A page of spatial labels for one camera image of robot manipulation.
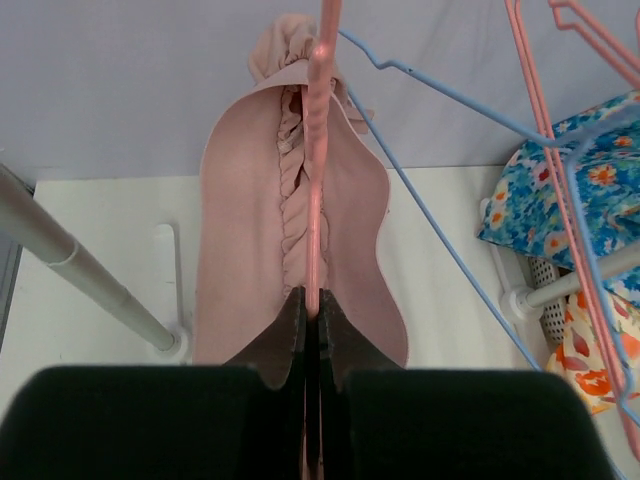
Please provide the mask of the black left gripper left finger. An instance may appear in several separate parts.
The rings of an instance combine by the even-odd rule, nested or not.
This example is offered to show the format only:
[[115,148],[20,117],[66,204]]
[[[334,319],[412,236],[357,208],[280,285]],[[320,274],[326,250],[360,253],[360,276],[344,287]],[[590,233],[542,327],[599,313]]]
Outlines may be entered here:
[[305,290],[226,364],[259,379],[242,431],[239,479],[300,479],[305,428]]

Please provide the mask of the pink pleated skirt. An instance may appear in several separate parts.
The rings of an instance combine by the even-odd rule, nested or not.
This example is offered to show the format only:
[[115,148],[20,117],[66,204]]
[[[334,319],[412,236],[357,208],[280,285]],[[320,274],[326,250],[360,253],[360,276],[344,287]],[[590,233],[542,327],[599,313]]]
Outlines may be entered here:
[[[302,91],[315,43],[311,16],[277,18],[249,56],[254,88],[221,116],[205,148],[198,363],[230,360],[273,322],[290,291],[306,282],[313,165],[304,151]],[[363,143],[366,124],[339,73],[331,88],[320,285],[368,340],[405,365],[406,326],[376,256],[389,203],[388,173]]]

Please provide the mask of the blue wire hanger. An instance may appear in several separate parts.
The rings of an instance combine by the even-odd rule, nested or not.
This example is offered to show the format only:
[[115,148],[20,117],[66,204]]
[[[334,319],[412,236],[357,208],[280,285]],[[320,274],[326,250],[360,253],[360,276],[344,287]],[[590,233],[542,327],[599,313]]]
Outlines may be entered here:
[[[495,21],[348,26],[382,60],[397,59],[533,127],[511,29]],[[341,66],[375,112],[374,123],[403,167],[391,178],[378,243],[383,272],[406,321],[416,368],[514,368],[524,359],[488,309],[501,285],[489,247],[476,236],[480,203],[521,137],[395,69],[377,70],[348,41]],[[405,189],[410,180],[421,196]]]

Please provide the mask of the pink hanger of tan skirt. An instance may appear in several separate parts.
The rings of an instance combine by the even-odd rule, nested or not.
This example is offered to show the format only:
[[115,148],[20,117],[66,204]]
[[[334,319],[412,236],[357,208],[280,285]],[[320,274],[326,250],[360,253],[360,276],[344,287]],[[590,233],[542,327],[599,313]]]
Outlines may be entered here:
[[[537,129],[544,141],[551,141],[554,139],[554,131],[522,20],[520,3],[507,1],[505,7]],[[552,175],[556,201],[574,261],[575,274],[585,296],[596,340],[609,374],[618,414],[630,448],[635,455],[638,455],[639,423],[635,420],[635,414],[627,403],[628,395],[633,390],[630,385],[632,374],[619,333],[615,328],[606,292],[601,283],[600,269],[587,231],[582,203],[575,182],[574,168],[563,163],[557,148],[545,146],[543,150],[548,169]]]

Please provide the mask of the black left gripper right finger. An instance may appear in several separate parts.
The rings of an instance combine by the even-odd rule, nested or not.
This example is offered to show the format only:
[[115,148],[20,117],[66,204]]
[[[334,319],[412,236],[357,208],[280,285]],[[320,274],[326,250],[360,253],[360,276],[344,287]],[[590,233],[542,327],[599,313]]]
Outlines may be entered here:
[[317,329],[322,476],[325,479],[349,479],[353,471],[353,456],[345,380],[356,371],[398,370],[400,366],[349,321],[329,290],[320,292]]

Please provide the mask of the orange tulip floral skirt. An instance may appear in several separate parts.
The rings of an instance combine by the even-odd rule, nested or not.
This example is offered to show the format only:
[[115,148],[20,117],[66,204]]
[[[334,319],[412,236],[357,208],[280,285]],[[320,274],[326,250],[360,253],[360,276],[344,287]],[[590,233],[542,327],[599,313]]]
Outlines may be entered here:
[[[634,369],[639,368],[639,309],[611,294],[616,329]],[[546,370],[563,378],[595,415],[615,406],[612,384],[605,368],[595,329],[583,293],[570,295],[564,316],[563,340],[549,358]]]

